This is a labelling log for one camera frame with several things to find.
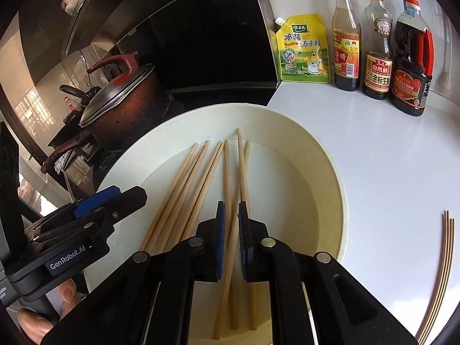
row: metal screw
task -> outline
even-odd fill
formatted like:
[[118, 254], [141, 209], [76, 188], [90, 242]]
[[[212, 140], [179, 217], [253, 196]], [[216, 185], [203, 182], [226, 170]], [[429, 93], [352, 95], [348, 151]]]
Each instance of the metal screw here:
[[317, 260], [321, 263], [329, 263], [331, 261], [331, 256], [326, 252], [321, 252], [317, 254]]
[[190, 240], [189, 240], [189, 245], [196, 248], [197, 246], [201, 246], [203, 245], [203, 239], [201, 237], [192, 237]]
[[265, 237], [260, 243], [267, 248], [272, 248], [277, 242], [271, 237]]
[[133, 255], [133, 261], [136, 263], [143, 263], [147, 260], [148, 254], [146, 252], [137, 252]]

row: green brand logo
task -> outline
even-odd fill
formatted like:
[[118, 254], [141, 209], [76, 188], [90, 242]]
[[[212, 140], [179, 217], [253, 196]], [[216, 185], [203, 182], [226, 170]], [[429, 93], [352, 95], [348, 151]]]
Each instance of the green brand logo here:
[[292, 26], [293, 32], [308, 32], [307, 25], [293, 25]]

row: soy sauce bottle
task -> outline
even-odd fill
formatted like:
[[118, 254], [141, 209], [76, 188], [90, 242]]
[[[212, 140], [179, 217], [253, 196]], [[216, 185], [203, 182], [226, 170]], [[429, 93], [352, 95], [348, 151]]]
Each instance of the soy sauce bottle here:
[[383, 0], [371, 0], [364, 9], [370, 28], [366, 43], [366, 63], [363, 92], [376, 100], [383, 100], [390, 90], [393, 52], [390, 44], [392, 16], [385, 9]]
[[404, 0], [395, 26], [396, 54], [390, 100], [400, 110], [422, 115], [433, 75], [433, 36], [420, 15], [417, 0]]
[[335, 85], [344, 91], [356, 91], [361, 76], [361, 25], [350, 0], [337, 0], [332, 36]]

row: finger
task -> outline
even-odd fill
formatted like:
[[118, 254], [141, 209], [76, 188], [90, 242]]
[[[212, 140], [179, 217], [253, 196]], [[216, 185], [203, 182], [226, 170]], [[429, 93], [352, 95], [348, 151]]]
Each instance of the finger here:
[[77, 286], [74, 281], [72, 279], [68, 279], [59, 285], [58, 291], [64, 302], [70, 303], [75, 296], [76, 289]]
[[80, 296], [78, 293], [72, 298], [70, 302], [64, 302], [62, 304], [61, 319], [64, 318], [68, 313], [70, 313], [79, 303], [81, 302]]
[[40, 344], [43, 337], [53, 328], [49, 321], [25, 309], [18, 311], [17, 319], [29, 339], [36, 344]]

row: white spout cap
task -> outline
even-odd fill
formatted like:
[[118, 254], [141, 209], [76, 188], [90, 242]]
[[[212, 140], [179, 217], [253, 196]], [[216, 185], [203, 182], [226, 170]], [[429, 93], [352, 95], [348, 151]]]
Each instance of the white spout cap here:
[[282, 19], [281, 17], [278, 17], [275, 19], [275, 23], [281, 27], [282, 25], [286, 23], [286, 20]]

